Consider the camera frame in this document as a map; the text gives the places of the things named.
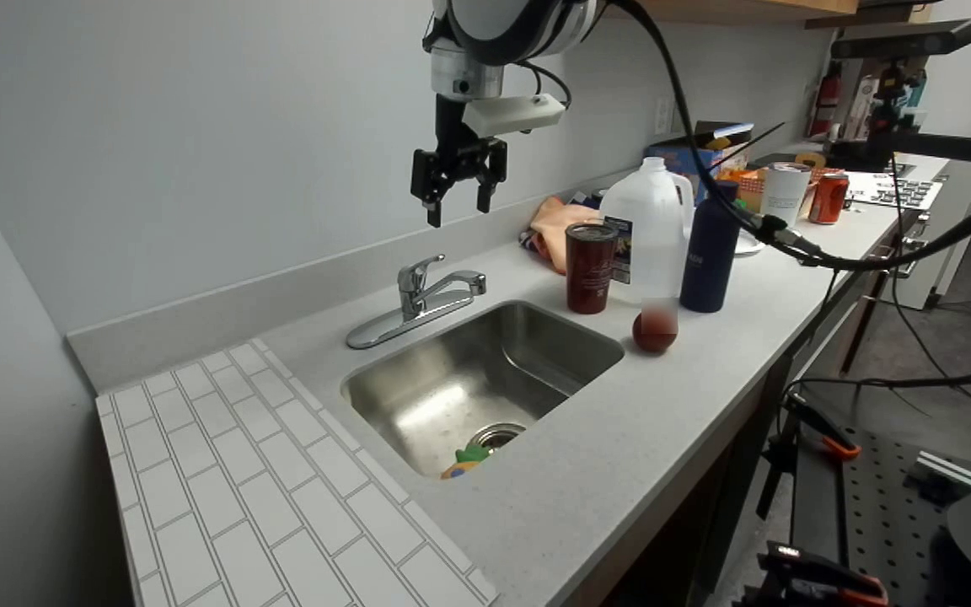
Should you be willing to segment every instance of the shelf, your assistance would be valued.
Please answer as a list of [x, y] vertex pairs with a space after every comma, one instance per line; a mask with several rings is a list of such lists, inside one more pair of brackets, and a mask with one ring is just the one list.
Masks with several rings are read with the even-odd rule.
[[645, 0], [656, 20], [690, 25], [786, 25], [849, 16], [860, 0]]

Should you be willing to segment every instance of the apple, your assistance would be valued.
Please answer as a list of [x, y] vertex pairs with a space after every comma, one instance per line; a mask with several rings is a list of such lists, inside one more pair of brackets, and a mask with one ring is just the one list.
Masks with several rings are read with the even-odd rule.
[[679, 339], [679, 316], [670, 311], [640, 311], [631, 337], [648, 355], [665, 355]]

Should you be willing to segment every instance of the stainless steel sink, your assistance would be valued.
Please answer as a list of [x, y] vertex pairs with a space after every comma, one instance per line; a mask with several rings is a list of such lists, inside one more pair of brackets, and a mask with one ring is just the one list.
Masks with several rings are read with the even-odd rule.
[[500, 450], [615, 367], [622, 348], [533, 303], [503, 303], [346, 379], [345, 393], [421, 476], [471, 437]]

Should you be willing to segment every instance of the dark bottle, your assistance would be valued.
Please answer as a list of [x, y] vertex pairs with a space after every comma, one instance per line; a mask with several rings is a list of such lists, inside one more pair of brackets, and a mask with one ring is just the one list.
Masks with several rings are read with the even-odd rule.
[[711, 312], [725, 303], [737, 236], [737, 224], [725, 210], [731, 203], [736, 186], [717, 186], [717, 193], [693, 210], [681, 289], [681, 306], [686, 311]]

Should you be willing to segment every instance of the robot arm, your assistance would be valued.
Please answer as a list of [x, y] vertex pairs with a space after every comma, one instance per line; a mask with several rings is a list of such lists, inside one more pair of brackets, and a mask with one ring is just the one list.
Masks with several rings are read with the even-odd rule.
[[553, 94], [503, 99], [503, 68], [564, 55], [585, 36], [600, 0], [435, 0], [421, 47], [430, 55], [435, 152], [413, 152], [411, 193], [427, 224], [443, 225], [443, 200], [463, 179], [477, 179], [477, 210], [507, 179], [507, 143], [559, 120]]

